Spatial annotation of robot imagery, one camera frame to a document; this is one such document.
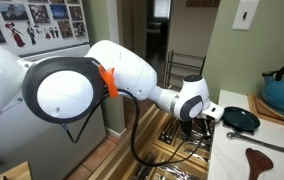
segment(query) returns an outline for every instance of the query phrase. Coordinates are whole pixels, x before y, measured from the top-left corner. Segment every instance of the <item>white refrigerator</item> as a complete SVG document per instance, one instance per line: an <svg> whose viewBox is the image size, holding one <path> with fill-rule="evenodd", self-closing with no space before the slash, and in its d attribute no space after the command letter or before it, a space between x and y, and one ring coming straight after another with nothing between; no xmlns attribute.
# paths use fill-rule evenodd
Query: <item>white refrigerator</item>
<svg viewBox="0 0 284 180"><path fill-rule="evenodd" d="M83 57L90 45L81 0L0 0L0 45L29 61ZM83 122L69 125L73 136ZM0 173L28 161L34 179L63 179L105 137L100 108L73 144L61 126L39 119L22 102L0 115Z"/></svg>

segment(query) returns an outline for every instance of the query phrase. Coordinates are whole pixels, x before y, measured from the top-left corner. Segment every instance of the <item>robotic arm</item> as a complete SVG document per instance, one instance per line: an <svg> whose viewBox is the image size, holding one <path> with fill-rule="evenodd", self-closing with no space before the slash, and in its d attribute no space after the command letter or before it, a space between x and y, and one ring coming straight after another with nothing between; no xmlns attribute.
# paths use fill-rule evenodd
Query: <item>robotic arm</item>
<svg viewBox="0 0 284 180"><path fill-rule="evenodd" d="M39 118L58 124L81 119L107 90L99 66L114 68L114 85L138 100L151 99L182 121L196 116L218 121L224 109L209 100L205 80L187 76L180 92L156 86L155 70L143 59L110 41L95 44L82 58L52 57L27 62L0 47L0 113L22 89L23 99Z"/></svg>

